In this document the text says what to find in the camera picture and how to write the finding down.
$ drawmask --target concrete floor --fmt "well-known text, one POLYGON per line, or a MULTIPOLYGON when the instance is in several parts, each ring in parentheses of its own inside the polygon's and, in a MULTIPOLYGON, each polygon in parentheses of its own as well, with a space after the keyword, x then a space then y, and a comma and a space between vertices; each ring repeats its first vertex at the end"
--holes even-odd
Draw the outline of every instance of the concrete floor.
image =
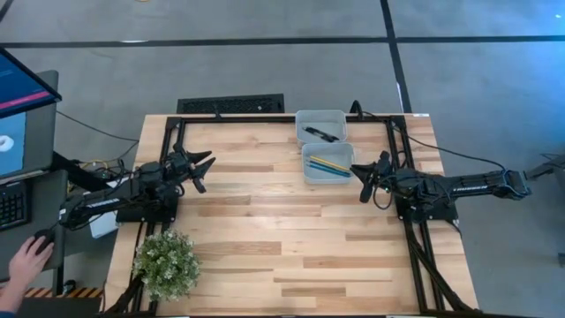
MULTIPOLYGON (((565 34, 558 0, 389 2, 397 36, 565 34)), ((0 23, 0 42, 385 34, 375 0, 15 0, 0 23)), ((440 146, 514 170, 543 162, 539 153, 565 150, 565 42, 399 49, 413 111, 431 114, 440 146)), ((288 112, 348 110, 353 99, 366 110, 400 112, 387 44, 10 52, 36 72, 60 72, 61 111, 131 138, 146 114, 172 113, 178 98, 284 93, 288 112)), ((62 117, 56 124, 56 150, 70 158, 112 158, 129 146, 62 117)), ((450 175, 494 169, 442 159, 450 175)), ((556 255, 565 251, 565 202, 551 177, 531 186, 534 194, 520 202, 459 200, 463 243, 482 309, 563 317, 565 270, 556 255)), ((113 237, 74 235, 65 274, 101 285, 113 237)), ((36 283, 49 285, 49 273, 36 283)))

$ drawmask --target computer screen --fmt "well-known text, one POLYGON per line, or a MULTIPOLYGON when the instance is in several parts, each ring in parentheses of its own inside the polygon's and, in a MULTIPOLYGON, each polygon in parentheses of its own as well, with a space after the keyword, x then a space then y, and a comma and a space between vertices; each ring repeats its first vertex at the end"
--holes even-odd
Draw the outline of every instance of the computer screen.
POLYGON ((59 102, 61 95, 0 49, 0 118, 59 102))

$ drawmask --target clear plastic container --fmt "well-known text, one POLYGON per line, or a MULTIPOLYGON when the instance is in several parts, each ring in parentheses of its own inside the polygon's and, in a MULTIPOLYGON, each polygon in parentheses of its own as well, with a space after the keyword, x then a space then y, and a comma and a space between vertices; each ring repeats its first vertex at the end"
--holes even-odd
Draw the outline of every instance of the clear plastic container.
POLYGON ((355 162, 355 151, 350 143, 327 142, 305 144, 302 147, 302 169, 305 182, 308 184, 346 184, 351 181, 353 173, 350 173, 349 177, 342 177, 310 167, 308 163, 311 155, 349 169, 355 162))
POLYGON ((345 114, 341 110, 299 110, 295 116, 295 124, 299 147, 308 143, 327 142, 305 131, 304 128, 306 127, 313 127, 337 137, 339 141, 333 143, 347 140, 345 114))

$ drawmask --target potted plant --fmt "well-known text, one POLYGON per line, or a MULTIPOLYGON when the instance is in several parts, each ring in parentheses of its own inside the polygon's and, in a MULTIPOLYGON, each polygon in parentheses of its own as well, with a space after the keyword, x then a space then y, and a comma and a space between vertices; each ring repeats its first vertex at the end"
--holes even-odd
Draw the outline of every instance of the potted plant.
POLYGON ((178 300, 187 296, 200 276, 194 242, 174 230, 154 234, 137 248, 133 274, 142 281, 151 300, 178 300))

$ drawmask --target hand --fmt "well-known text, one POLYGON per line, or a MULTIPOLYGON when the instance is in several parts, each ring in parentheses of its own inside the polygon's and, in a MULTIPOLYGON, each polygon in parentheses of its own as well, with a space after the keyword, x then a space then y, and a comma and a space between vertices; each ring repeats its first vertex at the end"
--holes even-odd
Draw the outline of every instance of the hand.
POLYGON ((53 254, 53 243, 50 243, 40 254, 35 255, 35 252, 37 252, 44 240, 45 237, 40 237, 32 245, 34 237, 28 238, 14 257, 11 258, 10 284, 27 288, 41 273, 43 266, 45 266, 51 254, 53 254))

